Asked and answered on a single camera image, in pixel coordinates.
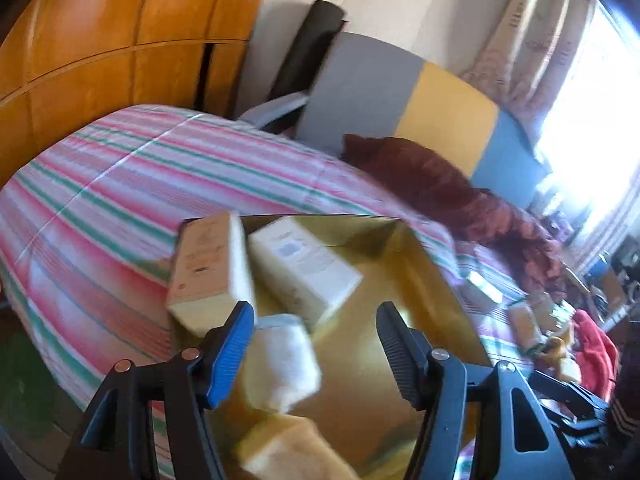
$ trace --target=open box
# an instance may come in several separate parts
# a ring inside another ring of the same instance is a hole
[[[279,217],[241,220],[248,235]],[[311,418],[362,478],[396,450],[410,450],[408,444],[415,440],[423,415],[398,392],[376,333],[380,303],[393,301],[407,325],[424,332],[434,347],[446,348],[463,362],[490,365],[490,361],[456,293],[404,222],[372,216],[294,217],[364,276],[342,308],[312,334],[322,370],[321,389],[292,412]],[[286,312],[259,279],[255,292],[259,316]],[[179,348],[196,342],[176,322],[173,326]],[[267,416],[245,405],[241,374],[242,369],[230,399],[212,418],[212,432],[222,451]],[[471,421],[467,427],[466,442],[473,433]]]

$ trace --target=silver screw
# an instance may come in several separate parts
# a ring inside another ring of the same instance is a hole
[[[500,370],[501,372],[508,372],[510,374],[513,374],[514,371],[516,371],[516,367],[513,365],[513,363],[510,363],[508,361],[500,361],[498,363],[498,370]]]
[[[113,369],[120,373],[126,372],[131,369],[131,361],[128,359],[121,359],[113,366]]]
[[[197,348],[185,348],[180,355],[185,361],[193,361],[200,357],[200,350]]]
[[[446,361],[451,357],[451,354],[447,352],[444,348],[434,348],[431,350],[431,357],[436,359],[436,361]]]

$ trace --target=brown cloth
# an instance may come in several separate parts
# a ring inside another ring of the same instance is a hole
[[[342,160],[379,181],[456,239],[478,242],[507,260],[526,292],[546,290],[564,299],[561,245],[539,222],[487,189],[476,189],[433,150],[397,137],[344,138]]]

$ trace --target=wooden wardrobe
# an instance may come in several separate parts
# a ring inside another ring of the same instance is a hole
[[[141,103],[230,107],[261,0],[31,0],[0,46],[0,186]]]

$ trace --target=bedsheet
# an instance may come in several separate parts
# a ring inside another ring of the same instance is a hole
[[[401,218],[451,285],[462,270],[476,269],[508,300],[523,295],[498,255],[453,240],[332,156],[193,110],[124,108],[45,150],[0,192],[8,299],[81,408],[117,360],[145,365],[169,357],[164,300],[177,228],[221,209]],[[503,309],[486,316],[464,307],[492,361],[530,366]],[[153,412],[159,466],[171,477],[162,406]],[[461,454],[461,478],[472,449]]]

